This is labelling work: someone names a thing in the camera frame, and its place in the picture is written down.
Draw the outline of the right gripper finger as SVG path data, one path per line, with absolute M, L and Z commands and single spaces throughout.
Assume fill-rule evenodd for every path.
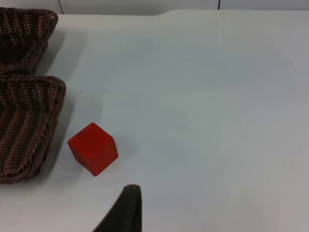
M 95 232 L 141 232 L 142 196 L 139 185 L 123 188 L 107 215 L 94 229 Z

